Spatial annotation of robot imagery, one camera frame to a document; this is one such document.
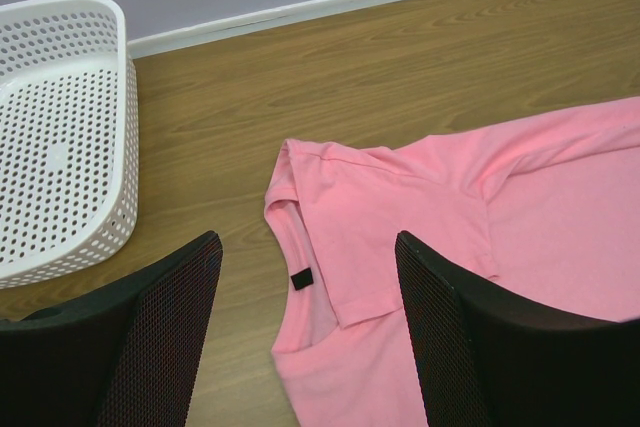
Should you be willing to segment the white perforated plastic basket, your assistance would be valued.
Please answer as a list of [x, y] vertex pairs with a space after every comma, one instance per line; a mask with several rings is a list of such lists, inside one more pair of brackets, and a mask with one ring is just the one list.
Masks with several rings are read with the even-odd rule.
[[138, 216], [136, 69], [112, 0], [1, 9], [1, 285], [105, 261]]

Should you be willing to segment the pink t shirt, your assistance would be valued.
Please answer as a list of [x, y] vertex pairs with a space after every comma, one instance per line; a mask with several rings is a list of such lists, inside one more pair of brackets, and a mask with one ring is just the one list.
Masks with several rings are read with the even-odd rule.
[[396, 150], [289, 140], [264, 215], [290, 276], [272, 355], [298, 422], [423, 426], [397, 235], [543, 304], [636, 318], [639, 101]]

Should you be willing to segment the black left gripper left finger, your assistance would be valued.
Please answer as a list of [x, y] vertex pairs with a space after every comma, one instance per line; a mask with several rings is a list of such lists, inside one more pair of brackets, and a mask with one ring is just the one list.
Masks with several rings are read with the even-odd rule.
[[2, 320], [2, 425], [185, 425], [222, 258], [208, 231], [87, 294]]

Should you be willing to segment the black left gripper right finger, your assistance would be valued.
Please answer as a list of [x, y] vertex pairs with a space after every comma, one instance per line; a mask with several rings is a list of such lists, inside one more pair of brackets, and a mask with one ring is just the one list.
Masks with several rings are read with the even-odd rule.
[[639, 323], [552, 308], [407, 231], [395, 258], [432, 426], [635, 426]]

